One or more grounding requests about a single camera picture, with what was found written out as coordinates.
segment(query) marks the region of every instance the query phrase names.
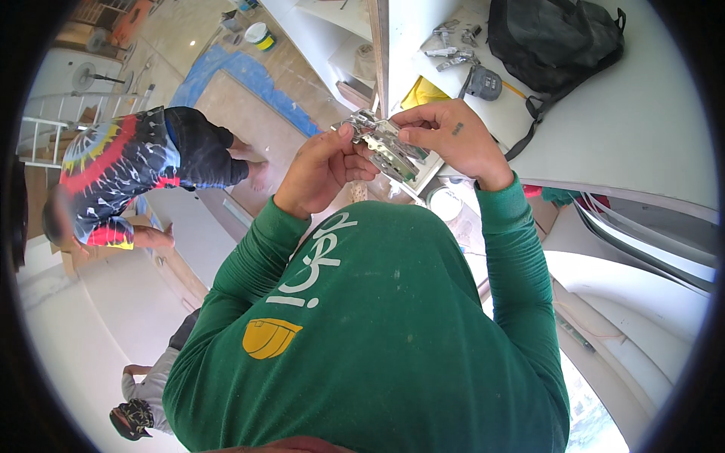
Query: wrist tattoo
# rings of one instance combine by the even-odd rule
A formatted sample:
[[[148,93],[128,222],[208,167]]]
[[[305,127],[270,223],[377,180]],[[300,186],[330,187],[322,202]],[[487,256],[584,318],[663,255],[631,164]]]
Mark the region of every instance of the wrist tattoo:
[[[455,126],[455,129],[453,130],[453,132],[451,132],[451,135],[452,135],[452,136],[457,136],[457,135],[458,135],[458,133],[460,132],[460,130],[461,130],[461,129],[463,129],[463,123],[462,123],[462,122],[459,122],[459,123],[458,123],[458,124],[457,124],[457,125]]]

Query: tie-dye shirt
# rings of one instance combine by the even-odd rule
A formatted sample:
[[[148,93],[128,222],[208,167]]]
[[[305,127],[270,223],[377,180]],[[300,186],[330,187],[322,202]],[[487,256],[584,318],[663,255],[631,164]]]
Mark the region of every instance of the tie-dye shirt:
[[[60,183],[73,198],[74,233],[92,246],[133,248],[133,226],[121,213],[134,197],[179,185],[179,152],[164,107],[88,128],[68,146]]]

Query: yellow hard hat logo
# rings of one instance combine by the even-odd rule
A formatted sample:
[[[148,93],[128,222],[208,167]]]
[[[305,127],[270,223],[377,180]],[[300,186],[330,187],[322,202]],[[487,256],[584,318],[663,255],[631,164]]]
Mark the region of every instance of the yellow hard hat logo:
[[[264,317],[251,320],[246,325],[241,345],[255,359],[269,359],[282,354],[294,335],[302,330],[301,325]]]

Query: blue tarp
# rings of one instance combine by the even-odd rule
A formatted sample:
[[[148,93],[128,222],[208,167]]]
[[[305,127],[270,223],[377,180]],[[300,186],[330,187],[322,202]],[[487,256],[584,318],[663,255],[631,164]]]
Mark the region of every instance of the blue tarp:
[[[218,70],[228,72],[307,137],[322,132],[304,110],[300,109],[283,91],[274,88],[274,81],[261,63],[241,51],[230,54],[220,44],[211,46],[198,58],[184,82],[174,93],[169,107],[193,107],[196,105],[196,101],[199,100],[207,84],[212,80],[212,76]]]

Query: yellow bag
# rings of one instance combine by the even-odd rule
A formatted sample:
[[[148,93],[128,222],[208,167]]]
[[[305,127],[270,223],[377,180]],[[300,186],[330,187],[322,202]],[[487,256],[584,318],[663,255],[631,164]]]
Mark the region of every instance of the yellow bag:
[[[434,101],[445,101],[446,99],[450,99],[450,97],[421,76],[416,80],[415,85],[413,85],[410,91],[408,91],[408,94],[405,95],[405,99],[402,100],[400,106],[404,110],[408,110],[416,105]]]

